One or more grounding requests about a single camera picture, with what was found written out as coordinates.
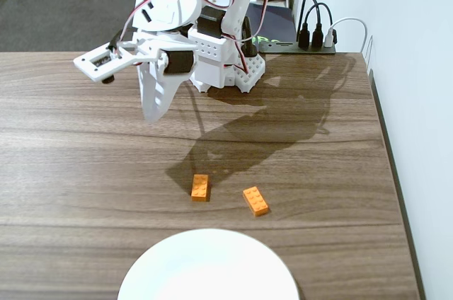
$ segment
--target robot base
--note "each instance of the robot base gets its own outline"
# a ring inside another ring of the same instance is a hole
[[[264,75],[265,62],[260,55],[257,55],[256,57],[246,58],[246,64],[248,74],[234,66],[225,69],[225,86],[237,86],[242,93],[250,92],[261,76]],[[209,84],[197,81],[194,74],[190,77],[190,81],[201,93],[206,93],[211,87]]]

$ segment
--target white plate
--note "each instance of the white plate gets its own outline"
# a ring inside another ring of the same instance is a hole
[[[199,229],[147,250],[122,282],[118,300],[299,300],[281,259],[235,231]]]

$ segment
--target white wall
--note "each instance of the white wall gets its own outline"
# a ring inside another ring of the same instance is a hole
[[[373,34],[370,68],[425,292],[428,299],[453,299],[453,0],[318,1],[331,7],[334,20],[364,19]],[[323,20],[327,26],[327,15]],[[339,51],[359,51],[359,23],[337,30]]]

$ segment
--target white cable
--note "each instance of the white cable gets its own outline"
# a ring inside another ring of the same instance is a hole
[[[371,35],[369,37],[367,51],[365,52],[365,60],[367,60],[367,69],[369,68],[369,61],[371,60],[371,51],[372,50],[373,50],[373,35]]]
[[[365,43],[367,42],[367,38],[368,38],[368,28],[367,28],[367,24],[364,21],[362,21],[360,18],[356,18],[356,17],[344,17],[344,18],[341,18],[338,21],[334,22],[328,29],[328,34],[326,36],[326,44],[324,45],[324,47],[332,47],[331,40],[333,39],[333,27],[343,21],[357,21],[357,22],[361,22],[361,24],[363,24],[363,27],[365,28],[365,37],[363,38],[362,49],[360,50],[360,52],[363,52],[363,49],[365,48]]]

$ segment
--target power strip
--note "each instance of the power strip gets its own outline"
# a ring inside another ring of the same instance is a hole
[[[335,54],[335,45],[332,47],[312,47],[301,49],[297,43],[260,42],[260,52],[263,54]]]

